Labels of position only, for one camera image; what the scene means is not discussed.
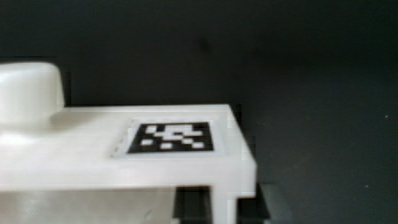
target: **white plastic object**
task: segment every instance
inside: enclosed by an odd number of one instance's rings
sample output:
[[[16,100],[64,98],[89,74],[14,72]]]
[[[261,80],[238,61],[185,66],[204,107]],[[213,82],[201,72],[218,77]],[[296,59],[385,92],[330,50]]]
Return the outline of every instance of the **white plastic object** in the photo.
[[[0,66],[0,127],[3,132],[39,131],[64,109],[57,67],[48,63]]]
[[[108,197],[124,198],[121,203],[138,206],[131,223],[170,223],[179,186],[209,186],[213,224],[234,224],[236,200],[254,196],[256,163],[229,106],[62,108],[62,104],[55,66],[46,63],[0,65],[0,224],[2,220],[30,224],[37,217],[51,217],[53,213],[37,206],[57,204],[62,198],[67,202],[67,192],[96,195],[92,206],[85,205],[94,208],[101,195],[105,203]],[[208,125],[209,136],[206,131],[192,131],[193,124]],[[140,134],[144,126],[147,135]],[[158,147],[158,151],[131,153],[135,140],[138,148],[174,142],[163,149]],[[176,146],[192,150],[176,151]],[[163,196],[142,196],[142,189],[161,191]],[[124,191],[135,192],[131,197],[122,196]],[[3,209],[2,203],[16,206]],[[117,217],[126,211],[108,212],[119,215],[112,220],[96,219],[96,223],[124,223]],[[74,209],[71,213],[81,216],[81,223],[90,223],[94,210]],[[48,224],[69,223],[71,214],[62,214],[48,219]]]

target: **white platform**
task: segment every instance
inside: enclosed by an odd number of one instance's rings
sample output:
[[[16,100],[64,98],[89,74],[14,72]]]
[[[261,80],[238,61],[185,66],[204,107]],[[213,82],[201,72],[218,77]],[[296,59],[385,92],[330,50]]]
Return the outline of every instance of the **white platform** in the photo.
[[[151,121],[208,121],[215,151],[122,156],[131,131]],[[256,163],[227,105],[65,108],[50,131],[0,138],[0,192],[209,186],[213,224],[234,224],[236,199],[254,196],[254,183]]]

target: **rounded white knob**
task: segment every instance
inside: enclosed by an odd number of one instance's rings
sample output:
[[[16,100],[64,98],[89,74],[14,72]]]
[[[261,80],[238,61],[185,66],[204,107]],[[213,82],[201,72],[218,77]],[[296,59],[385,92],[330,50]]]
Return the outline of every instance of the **rounded white knob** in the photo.
[[[57,67],[44,62],[0,65],[0,129],[35,129],[64,108]]]

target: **black and white pattern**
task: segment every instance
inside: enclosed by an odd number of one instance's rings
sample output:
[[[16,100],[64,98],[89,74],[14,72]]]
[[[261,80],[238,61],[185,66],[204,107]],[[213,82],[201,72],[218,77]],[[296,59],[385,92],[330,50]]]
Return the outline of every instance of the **black and white pattern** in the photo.
[[[208,122],[140,124],[128,153],[211,150]]]

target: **dark gray background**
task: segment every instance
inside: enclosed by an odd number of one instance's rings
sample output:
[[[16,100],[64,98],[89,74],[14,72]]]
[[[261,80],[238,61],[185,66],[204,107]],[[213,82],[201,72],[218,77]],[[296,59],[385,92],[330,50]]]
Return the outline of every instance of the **dark gray background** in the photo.
[[[398,223],[396,50],[396,1],[0,1],[69,106],[231,104],[302,224]]]

